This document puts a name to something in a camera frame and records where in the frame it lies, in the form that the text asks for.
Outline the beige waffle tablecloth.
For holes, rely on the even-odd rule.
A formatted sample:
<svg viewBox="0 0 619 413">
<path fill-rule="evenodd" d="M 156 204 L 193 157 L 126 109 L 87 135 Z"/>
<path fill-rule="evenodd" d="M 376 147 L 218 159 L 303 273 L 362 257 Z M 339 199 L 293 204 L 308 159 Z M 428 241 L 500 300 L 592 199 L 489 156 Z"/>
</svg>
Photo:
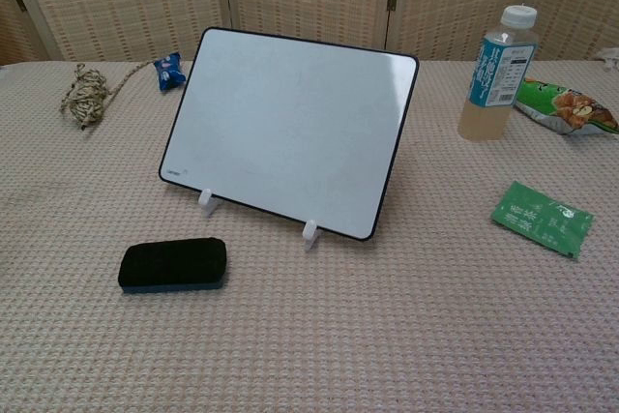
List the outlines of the beige waffle tablecloth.
<svg viewBox="0 0 619 413">
<path fill-rule="evenodd" d="M 619 413 L 619 136 L 514 113 L 472 143 L 472 66 L 421 65 L 374 236 L 322 234 L 162 182 L 179 101 L 155 73 L 102 123 L 74 67 L 0 68 L 0 413 Z M 512 182 L 594 215 L 572 260 L 495 223 Z M 214 237 L 223 286 L 125 293 L 132 245 Z"/>
</svg>

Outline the crumpled white wrapper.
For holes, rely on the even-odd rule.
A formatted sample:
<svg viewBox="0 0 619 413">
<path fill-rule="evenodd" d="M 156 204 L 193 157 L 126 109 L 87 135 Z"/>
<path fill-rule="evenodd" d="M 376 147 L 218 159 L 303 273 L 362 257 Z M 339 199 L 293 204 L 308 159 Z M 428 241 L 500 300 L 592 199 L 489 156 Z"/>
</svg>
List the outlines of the crumpled white wrapper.
<svg viewBox="0 0 619 413">
<path fill-rule="evenodd" d="M 602 48 L 596 53 L 596 59 L 604 62 L 606 71 L 619 71 L 619 46 Z"/>
</svg>

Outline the black board eraser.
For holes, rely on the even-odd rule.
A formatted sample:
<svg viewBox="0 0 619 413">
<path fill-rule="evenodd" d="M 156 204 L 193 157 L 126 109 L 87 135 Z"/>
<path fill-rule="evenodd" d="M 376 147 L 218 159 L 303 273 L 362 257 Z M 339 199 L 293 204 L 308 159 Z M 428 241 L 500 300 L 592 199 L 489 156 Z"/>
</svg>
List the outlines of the black board eraser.
<svg viewBox="0 0 619 413">
<path fill-rule="evenodd" d="M 218 289 L 226 267 L 226 245 L 218 238 L 142 243 L 125 251 L 118 284 L 125 293 Z"/>
</svg>

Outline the green tea sachet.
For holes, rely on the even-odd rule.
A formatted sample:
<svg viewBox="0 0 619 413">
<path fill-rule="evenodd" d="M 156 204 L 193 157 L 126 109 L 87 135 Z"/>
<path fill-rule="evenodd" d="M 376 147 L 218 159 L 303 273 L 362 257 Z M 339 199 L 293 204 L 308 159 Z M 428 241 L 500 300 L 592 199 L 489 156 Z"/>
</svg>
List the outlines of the green tea sachet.
<svg viewBox="0 0 619 413">
<path fill-rule="evenodd" d="M 537 244 L 578 260 L 594 215 L 555 200 L 517 181 L 512 182 L 490 215 Z"/>
</svg>

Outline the green snack bag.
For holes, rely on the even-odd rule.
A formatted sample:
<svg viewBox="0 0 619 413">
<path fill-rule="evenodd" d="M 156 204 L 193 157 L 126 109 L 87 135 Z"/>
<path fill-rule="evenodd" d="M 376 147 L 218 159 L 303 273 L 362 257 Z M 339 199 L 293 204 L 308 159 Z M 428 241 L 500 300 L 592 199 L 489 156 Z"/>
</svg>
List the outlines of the green snack bag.
<svg viewBox="0 0 619 413">
<path fill-rule="evenodd" d="M 609 109 L 569 87 L 525 78 L 516 94 L 516 108 L 561 135 L 619 135 L 619 123 Z"/>
</svg>

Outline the white board with black frame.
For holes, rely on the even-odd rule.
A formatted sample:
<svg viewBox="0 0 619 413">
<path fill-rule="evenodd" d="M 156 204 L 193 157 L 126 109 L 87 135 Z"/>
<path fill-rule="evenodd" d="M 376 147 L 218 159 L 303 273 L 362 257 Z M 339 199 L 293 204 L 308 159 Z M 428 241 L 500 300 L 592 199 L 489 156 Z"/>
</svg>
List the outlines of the white board with black frame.
<svg viewBox="0 0 619 413">
<path fill-rule="evenodd" d="M 366 241 L 419 70 L 410 54 L 210 27 L 159 176 Z"/>
</svg>

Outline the blue cookie packet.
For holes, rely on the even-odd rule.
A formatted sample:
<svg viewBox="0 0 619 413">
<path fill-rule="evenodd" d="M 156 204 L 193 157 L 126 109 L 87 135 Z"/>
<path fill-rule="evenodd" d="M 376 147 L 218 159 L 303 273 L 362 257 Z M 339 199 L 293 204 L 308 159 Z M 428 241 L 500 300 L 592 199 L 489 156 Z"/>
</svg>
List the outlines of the blue cookie packet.
<svg viewBox="0 0 619 413">
<path fill-rule="evenodd" d="M 161 59 L 155 60 L 153 65 L 157 72 L 161 92 L 177 88 L 184 85 L 187 81 L 185 74 L 181 70 L 181 55 L 179 52 L 172 52 Z"/>
</svg>

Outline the clear drink bottle white cap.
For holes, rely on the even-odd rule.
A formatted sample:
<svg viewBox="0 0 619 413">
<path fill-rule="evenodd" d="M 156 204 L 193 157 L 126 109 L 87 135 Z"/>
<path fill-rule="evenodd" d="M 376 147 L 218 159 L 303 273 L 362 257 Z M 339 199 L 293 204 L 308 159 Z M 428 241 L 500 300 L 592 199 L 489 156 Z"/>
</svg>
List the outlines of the clear drink bottle white cap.
<svg viewBox="0 0 619 413">
<path fill-rule="evenodd" d="M 485 33 L 457 125 L 461 137 L 469 141 L 502 137 L 537 49 L 536 20 L 535 8 L 508 6 L 498 25 Z"/>
</svg>

